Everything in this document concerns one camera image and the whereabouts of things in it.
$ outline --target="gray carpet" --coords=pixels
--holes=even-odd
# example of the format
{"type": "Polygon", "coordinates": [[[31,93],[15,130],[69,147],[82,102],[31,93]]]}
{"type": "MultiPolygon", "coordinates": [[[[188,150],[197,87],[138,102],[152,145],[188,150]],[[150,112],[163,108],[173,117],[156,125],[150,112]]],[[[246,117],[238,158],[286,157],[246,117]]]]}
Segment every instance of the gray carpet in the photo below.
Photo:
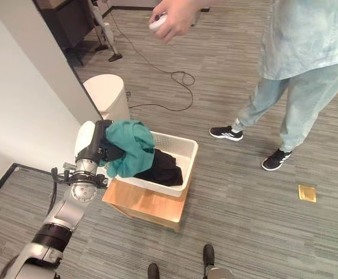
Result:
{"type": "MultiPolygon", "coordinates": [[[[113,11],[122,31],[152,63],[196,77],[189,110],[140,107],[132,116],[151,130],[194,139],[200,148],[179,234],[122,216],[100,201],[100,191],[65,251],[62,278],[145,278],[151,262],[160,266],[163,279],[201,278],[202,247],[212,243],[216,264],[236,278],[338,279],[338,95],[306,142],[273,173],[260,163],[279,146],[286,98],[241,142],[208,135],[209,127],[233,120],[256,84],[267,9],[266,0],[228,1],[169,45],[152,38],[150,12],[113,11]],[[297,183],[315,186],[318,203],[300,201],[297,183]]],[[[113,24],[110,16],[106,21],[113,24]]],[[[188,93],[150,68],[114,31],[123,59],[109,63],[111,52],[93,53],[97,43],[91,33],[78,49],[85,66],[75,62],[82,81],[113,73],[131,92],[131,105],[186,106],[188,93]]],[[[20,169],[0,190],[0,269],[40,227],[51,189],[46,174],[20,169]]]]}

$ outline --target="black shoe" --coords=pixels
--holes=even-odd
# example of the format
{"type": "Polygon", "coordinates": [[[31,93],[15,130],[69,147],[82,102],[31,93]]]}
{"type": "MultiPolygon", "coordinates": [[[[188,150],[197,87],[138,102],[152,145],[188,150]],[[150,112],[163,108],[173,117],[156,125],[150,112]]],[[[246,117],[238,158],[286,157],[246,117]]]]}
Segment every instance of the black shoe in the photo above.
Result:
{"type": "Polygon", "coordinates": [[[105,49],[108,49],[109,47],[107,45],[99,45],[97,46],[94,51],[98,52],[98,51],[103,51],[105,49]]]}
{"type": "Polygon", "coordinates": [[[121,58],[123,58],[121,53],[115,53],[113,56],[110,57],[109,62],[114,62],[114,61],[119,60],[121,58]]]}
{"type": "Polygon", "coordinates": [[[152,263],[149,265],[147,270],[148,279],[160,279],[159,267],[157,264],[152,263]]]}
{"type": "Polygon", "coordinates": [[[204,261],[204,268],[207,266],[214,265],[214,248],[210,244],[207,244],[204,246],[203,261],[204,261]]]}
{"type": "Polygon", "coordinates": [[[262,162],[262,167],[268,171],[280,169],[285,160],[289,158],[291,154],[292,152],[284,152],[278,149],[273,155],[262,162]]]}
{"type": "Polygon", "coordinates": [[[243,139],[243,131],[234,133],[231,126],[210,128],[209,134],[215,138],[226,138],[231,141],[241,141],[243,139]]]}

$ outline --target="green cloth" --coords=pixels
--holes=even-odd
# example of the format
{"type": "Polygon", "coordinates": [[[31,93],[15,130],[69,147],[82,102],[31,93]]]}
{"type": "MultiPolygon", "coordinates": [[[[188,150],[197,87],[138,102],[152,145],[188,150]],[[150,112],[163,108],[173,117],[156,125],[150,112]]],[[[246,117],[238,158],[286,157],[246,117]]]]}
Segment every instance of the green cloth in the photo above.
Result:
{"type": "Polygon", "coordinates": [[[150,130],[140,121],[115,121],[106,129],[106,138],[125,151],[109,163],[107,175],[133,177],[152,166],[155,144],[150,130]]]}

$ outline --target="wooden stool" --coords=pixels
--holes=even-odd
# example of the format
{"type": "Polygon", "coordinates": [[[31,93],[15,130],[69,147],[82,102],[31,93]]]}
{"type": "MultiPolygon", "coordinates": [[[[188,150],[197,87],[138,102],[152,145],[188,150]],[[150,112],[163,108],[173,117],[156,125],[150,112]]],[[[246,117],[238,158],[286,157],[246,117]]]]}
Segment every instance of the wooden stool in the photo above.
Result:
{"type": "Polygon", "coordinates": [[[140,188],[114,179],[102,201],[122,214],[179,231],[189,184],[179,198],[140,188]]]}

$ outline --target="white controller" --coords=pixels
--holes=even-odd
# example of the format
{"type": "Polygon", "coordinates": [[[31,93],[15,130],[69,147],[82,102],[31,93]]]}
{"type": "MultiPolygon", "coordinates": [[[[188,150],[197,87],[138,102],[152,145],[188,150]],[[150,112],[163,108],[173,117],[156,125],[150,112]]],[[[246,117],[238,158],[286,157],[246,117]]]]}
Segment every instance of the white controller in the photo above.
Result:
{"type": "Polygon", "coordinates": [[[150,30],[153,32],[156,32],[160,29],[161,25],[164,24],[164,22],[167,20],[167,15],[163,14],[161,16],[156,16],[155,21],[153,23],[150,23],[150,30]]]}

